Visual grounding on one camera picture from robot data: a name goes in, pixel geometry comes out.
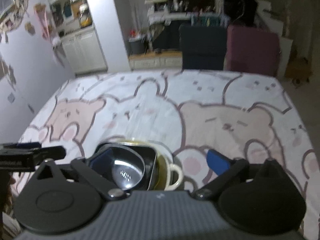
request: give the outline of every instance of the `white handle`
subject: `white handle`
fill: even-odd
[[[172,190],[176,190],[177,187],[181,185],[181,183],[183,182],[184,175],[183,175],[182,169],[177,164],[170,163],[169,169],[170,171],[175,171],[178,173],[177,181],[174,184],[169,185],[168,187],[165,188],[165,190],[172,191]]]

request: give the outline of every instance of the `white shelf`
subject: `white shelf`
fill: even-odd
[[[167,2],[168,0],[145,0],[144,4],[154,4],[154,3],[161,3]]]

